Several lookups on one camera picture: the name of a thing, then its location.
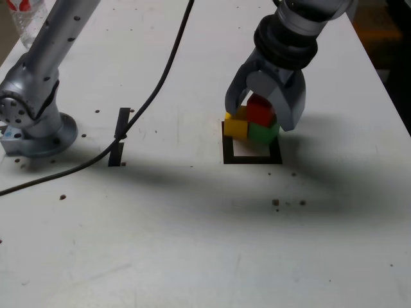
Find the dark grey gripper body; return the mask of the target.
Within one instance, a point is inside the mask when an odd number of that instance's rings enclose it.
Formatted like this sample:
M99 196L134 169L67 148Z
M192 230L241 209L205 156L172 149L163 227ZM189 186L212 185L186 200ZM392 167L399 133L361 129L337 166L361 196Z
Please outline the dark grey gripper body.
M243 77L244 87L247 85L247 78L251 73L261 71L275 82L280 83L283 87L304 87L304 75L301 70L289 70L278 65L274 65L268 61L255 47L246 61L243 63L245 67L245 76Z

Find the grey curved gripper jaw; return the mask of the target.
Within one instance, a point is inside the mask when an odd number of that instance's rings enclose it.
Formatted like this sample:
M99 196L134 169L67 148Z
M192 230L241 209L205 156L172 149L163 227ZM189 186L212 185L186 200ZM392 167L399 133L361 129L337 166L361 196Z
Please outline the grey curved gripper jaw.
M249 90L266 99L274 109L278 123L284 131L294 130L305 107L306 84L304 87L283 87L261 71L247 78Z
M254 72L254 62L245 62L240 66L225 94L225 110L236 114L241 103L249 92L247 77Z

